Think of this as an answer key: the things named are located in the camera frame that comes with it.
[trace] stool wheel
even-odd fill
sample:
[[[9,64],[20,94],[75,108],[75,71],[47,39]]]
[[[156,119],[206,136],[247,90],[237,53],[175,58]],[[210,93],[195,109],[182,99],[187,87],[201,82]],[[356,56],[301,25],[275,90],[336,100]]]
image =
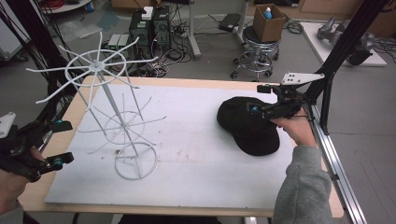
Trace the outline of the stool wheel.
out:
[[[276,53],[276,54],[274,55],[273,59],[276,61],[278,58],[279,58],[279,54]]]
[[[264,64],[265,64],[266,62],[267,62],[267,59],[266,59],[265,57],[264,57],[264,58],[260,58],[260,59],[259,59],[259,63],[260,63],[259,66],[260,66],[260,67],[264,67],[264,66],[265,66]]]
[[[272,71],[266,71],[264,75],[266,77],[270,77],[272,75]]]
[[[238,72],[233,71],[233,72],[230,74],[230,77],[231,77],[232,79],[235,79],[235,78],[237,77],[236,74],[238,74]]]

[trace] electronic equipment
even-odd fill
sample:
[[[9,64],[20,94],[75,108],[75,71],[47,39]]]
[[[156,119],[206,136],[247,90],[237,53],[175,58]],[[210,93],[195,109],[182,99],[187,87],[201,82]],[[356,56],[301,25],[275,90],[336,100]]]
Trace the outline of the electronic equipment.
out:
[[[131,24],[129,26],[129,34],[133,41],[139,37],[136,45],[140,48],[145,48],[151,45],[153,40],[151,21],[143,21],[141,12],[136,11],[132,16]]]
[[[241,15],[237,13],[227,14],[227,16],[221,21],[219,29],[232,32],[233,28],[238,24],[240,18]]]
[[[129,35],[121,35],[119,43],[117,44],[118,49],[123,49],[127,45],[131,44],[131,37]],[[132,49],[128,48],[121,52],[125,58],[129,58],[132,55]]]
[[[281,7],[297,7],[300,0],[254,0],[254,5],[274,4]]]
[[[111,50],[117,50],[117,45],[119,44],[120,35],[112,35],[108,41],[108,48]]]
[[[142,13],[142,20],[143,21],[151,21],[154,7],[144,7],[143,10],[144,10],[144,13]]]
[[[111,50],[119,50],[125,48],[128,44],[131,43],[131,38],[129,35],[112,35],[110,40],[108,41],[108,48]],[[125,49],[120,52],[125,58],[129,58],[132,55],[131,48]]]
[[[169,12],[169,7],[160,7],[154,9],[152,23],[154,27],[155,39],[157,40],[157,49],[171,48],[172,41]]]

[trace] black baseball cap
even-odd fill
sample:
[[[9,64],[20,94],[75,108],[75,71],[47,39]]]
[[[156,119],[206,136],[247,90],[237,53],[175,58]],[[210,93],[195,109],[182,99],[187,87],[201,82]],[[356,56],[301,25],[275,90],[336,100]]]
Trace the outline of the black baseball cap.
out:
[[[279,149],[276,124],[262,117],[262,113],[249,111],[250,104],[269,105],[257,98],[236,96],[219,107],[219,125],[233,135],[235,143],[247,154],[264,156]]]

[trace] gray sleeve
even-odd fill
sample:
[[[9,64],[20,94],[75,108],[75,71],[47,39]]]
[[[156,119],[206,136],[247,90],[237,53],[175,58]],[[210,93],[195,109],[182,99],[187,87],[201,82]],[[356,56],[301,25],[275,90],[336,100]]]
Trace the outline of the gray sleeve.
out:
[[[317,148],[297,146],[293,150],[286,179],[276,198],[275,224],[332,223],[329,205],[332,181],[321,170]]]
[[[23,207],[19,204],[14,210],[0,216],[0,224],[22,224]]]

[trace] bottle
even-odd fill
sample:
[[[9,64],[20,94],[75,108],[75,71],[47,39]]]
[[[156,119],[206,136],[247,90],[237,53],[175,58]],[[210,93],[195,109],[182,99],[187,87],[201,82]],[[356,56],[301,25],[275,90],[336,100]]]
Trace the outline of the bottle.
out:
[[[268,7],[267,9],[265,9],[263,14],[264,14],[265,19],[267,19],[267,20],[272,19],[271,8]]]

